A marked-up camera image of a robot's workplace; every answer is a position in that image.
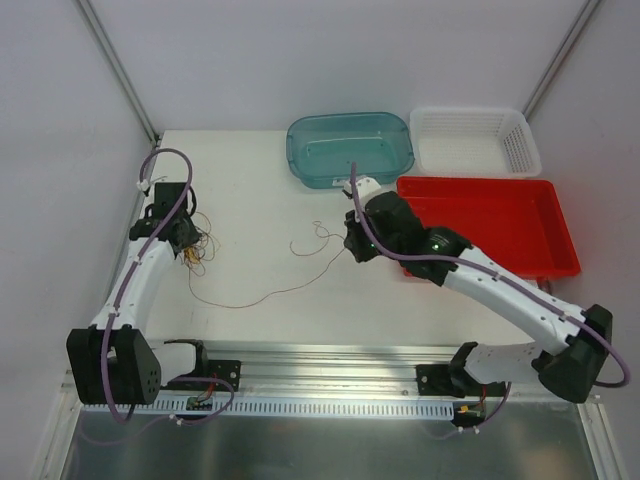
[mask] white wall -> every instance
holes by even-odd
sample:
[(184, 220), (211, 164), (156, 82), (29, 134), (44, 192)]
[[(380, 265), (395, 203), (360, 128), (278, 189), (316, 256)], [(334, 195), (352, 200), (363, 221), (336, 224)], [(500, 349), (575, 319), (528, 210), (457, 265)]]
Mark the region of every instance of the white wall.
[(73, 2), (2, 2), (0, 478), (28, 478), (149, 150)]
[(159, 130), (522, 108), (584, 0), (95, 0)]
[(640, 472), (639, 24), (637, 0), (605, 2), (532, 120), (583, 268), (558, 293), (613, 311), (614, 345), (635, 374), (629, 388), (602, 392), (631, 478)]

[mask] white plastic basket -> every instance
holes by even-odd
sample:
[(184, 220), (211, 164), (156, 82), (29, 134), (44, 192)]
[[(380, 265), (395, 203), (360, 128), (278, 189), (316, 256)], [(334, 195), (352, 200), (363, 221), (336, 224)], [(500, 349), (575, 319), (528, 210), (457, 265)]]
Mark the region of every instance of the white plastic basket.
[(531, 129), (516, 110), (418, 108), (410, 130), (425, 175), (523, 178), (542, 171)]

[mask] white table surface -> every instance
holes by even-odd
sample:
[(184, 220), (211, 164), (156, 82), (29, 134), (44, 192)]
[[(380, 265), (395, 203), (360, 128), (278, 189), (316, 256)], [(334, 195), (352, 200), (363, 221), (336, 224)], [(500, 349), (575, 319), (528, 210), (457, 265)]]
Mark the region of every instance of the white table surface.
[[(313, 257), (289, 251), (290, 241), (298, 251), (322, 244), (314, 220), (344, 234), (352, 204), (339, 190), (308, 189), (289, 172), (285, 132), (168, 131), (162, 146), (191, 159), (198, 210), (211, 219), (222, 243), (207, 274), (192, 282), (200, 296), (250, 303), (312, 279), (342, 249), (333, 238)], [(152, 178), (165, 175), (167, 181), (185, 178), (179, 157), (158, 157)], [(312, 285), (241, 310), (201, 303), (187, 280), (187, 268), (176, 262), (161, 282), (147, 338), (384, 346), (529, 341), (471, 299), (407, 278), (385, 258), (356, 264), (348, 251)]]

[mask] teal plastic container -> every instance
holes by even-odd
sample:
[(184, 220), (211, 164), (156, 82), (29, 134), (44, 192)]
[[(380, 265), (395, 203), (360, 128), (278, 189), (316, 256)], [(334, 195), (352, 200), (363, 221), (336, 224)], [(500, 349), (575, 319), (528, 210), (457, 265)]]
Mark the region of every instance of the teal plastic container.
[(287, 132), (289, 169), (309, 188), (340, 188), (358, 176), (393, 183), (413, 166), (407, 124), (385, 112), (305, 117)]

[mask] tangled wires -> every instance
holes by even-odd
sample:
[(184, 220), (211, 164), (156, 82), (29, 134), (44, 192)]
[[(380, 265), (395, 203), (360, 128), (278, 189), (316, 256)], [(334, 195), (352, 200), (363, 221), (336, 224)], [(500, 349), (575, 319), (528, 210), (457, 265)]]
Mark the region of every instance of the tangled wires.
[[(210, 262), (216, 258), (216, 252), (222, 248), (222, 244), (211, 234), (211, 221), (209, 218), (201, 212), (195, 212), (195, 215), (200, 215), (204, 218), (207, 222), (207, 227), (202, 229), (196, 226), (196, 230), (200, 234), (200, 240), (182, 251), (182, 263), (189, 269), (189, 277), (191, 277), (192, 273), (197, 277), (202, 277), (207, 273), (207, 268), (203, 262)], [(210, 253), (207, 254), (209, 246), (211, 246)]]

